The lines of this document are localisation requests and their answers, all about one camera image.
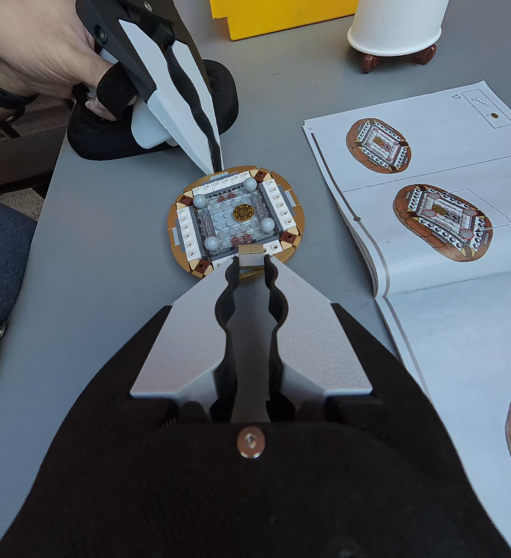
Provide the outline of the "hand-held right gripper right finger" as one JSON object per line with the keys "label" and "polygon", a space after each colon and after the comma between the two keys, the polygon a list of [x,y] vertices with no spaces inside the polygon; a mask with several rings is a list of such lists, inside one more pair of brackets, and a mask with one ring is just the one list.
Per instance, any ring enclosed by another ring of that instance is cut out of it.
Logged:
{"label": "hand-held right gripper right finger", "polygon": [[273,256],[264,259],[269,312],[268,416],[291,421],[301,404],[368,395],[372,386],[327,297]]}

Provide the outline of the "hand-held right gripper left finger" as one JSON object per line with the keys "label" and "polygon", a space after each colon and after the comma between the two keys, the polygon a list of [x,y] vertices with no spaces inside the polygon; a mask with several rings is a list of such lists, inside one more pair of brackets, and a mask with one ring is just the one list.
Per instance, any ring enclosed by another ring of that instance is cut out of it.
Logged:
{"label": "hand-held right gripper left finger", "polygon": [[238,382],[227,323],[239,273],[233,257],[175,301],[131,396],[195,401],[214,422],[230,421]]}

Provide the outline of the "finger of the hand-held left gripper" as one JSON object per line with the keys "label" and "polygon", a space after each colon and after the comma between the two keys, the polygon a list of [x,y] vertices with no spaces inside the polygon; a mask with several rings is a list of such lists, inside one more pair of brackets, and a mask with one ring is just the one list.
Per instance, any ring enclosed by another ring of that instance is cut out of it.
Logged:
{"label": "finger of the hand-held left gripper", "polygon": [[168,71],[166,50],[162,50],[155,41],[147,36],[136,24],[120,20],[125,34],[155,82],[155,91],[147,100],[147,106],[161,122],[172,138],[179,135],[175,117],[178,115],[178,91]]}
{"label": "finger of the hand-held left gripper", "polygon": [[212,96],[189,47],[175,40],[166,49],[168,71],[178,91],[179,135],[174,138],[205,172],[223,170],[220,135]]}

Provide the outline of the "round gold lego base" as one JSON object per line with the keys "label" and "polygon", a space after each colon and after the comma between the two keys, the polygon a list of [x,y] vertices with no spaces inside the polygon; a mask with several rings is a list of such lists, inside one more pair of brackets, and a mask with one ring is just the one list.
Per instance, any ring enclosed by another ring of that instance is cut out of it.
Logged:
{"label": "round gold lego base", "polygon": [[[298,248],[305,215],[291,185],[276,172],[237,166],[189,185],[168,214],[172,252],[197,278],[238,256],[241,244],[262,244],[286,262]],[[240,278],[263,267],[240,268]]]}

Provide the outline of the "small tan lego piece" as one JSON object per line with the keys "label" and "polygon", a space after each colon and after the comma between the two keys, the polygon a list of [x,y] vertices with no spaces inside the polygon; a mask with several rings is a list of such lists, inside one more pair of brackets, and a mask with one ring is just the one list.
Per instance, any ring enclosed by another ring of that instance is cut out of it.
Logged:
{"label": "small tan lego piece", "polygon": [[241,268],[263,267],[266,249],[262,244],[241,244],[238,258]]}

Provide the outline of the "lego instruction booklet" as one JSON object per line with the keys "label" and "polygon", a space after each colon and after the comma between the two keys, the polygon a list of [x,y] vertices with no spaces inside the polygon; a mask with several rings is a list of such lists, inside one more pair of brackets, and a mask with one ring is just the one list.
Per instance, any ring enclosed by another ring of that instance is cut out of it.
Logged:
{"label": "lego instruction booklet", "polygon": [[480,82],[304,131],[398,352],[511,546],[511,109]]}

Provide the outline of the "brown lego stand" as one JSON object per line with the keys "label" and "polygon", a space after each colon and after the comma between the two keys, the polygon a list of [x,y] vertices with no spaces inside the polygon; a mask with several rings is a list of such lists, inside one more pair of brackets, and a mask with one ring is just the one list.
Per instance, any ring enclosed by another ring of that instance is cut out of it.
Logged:
{"label": "brown lego stand", "polygon": [[373,71],[377,67],[379,62],[382,60],[397,61],[397,60],[407,59],[413,64],[426,65],[433,59],[436,51],[437,51],[437,45],[433,44],[423,50],[420,50],[419,52],[414,52],[406,55],[377,56],[372,54],[365,54],[363,56],[362,63],[361,63],[361,71],[364,74]]}

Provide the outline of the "person's left hand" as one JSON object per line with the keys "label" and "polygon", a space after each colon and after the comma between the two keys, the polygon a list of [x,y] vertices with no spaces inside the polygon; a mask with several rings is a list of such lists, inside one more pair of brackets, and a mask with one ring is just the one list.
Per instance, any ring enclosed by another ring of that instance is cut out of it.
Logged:
{"label": "person's left hand", "polygon": [[112,64],[94,52],[75,1],[0,1],[0,87],[21,96],[71,98],[97,87]]}

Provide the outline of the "yellow plastic bin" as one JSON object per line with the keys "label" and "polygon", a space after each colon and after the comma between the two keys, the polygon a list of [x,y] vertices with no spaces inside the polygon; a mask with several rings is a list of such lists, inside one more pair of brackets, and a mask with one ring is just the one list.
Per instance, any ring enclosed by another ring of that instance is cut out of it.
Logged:
{"label": "yellow plastic bin", "polygon": [[353,15],[358,1],[210,1],[233,41]]}

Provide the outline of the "dark chair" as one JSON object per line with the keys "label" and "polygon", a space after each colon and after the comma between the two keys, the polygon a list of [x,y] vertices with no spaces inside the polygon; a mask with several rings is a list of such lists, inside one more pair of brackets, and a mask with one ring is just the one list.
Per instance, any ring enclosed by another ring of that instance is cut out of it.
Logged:
{"label": "dark chair", "polygon": [[30,188],[46,196],[69,118],[61,103],[28,108],[0,124],[0,194]]}

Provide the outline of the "white paper cup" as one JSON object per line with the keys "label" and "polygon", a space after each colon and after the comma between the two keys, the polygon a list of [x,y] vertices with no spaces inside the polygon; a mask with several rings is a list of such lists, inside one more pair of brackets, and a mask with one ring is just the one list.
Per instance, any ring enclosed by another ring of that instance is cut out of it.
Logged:
{"label": "white paper cup", "polygon": [[422,51],[441,35],[448,1],[359,1],[349,44],[359,52],[391,57]]}

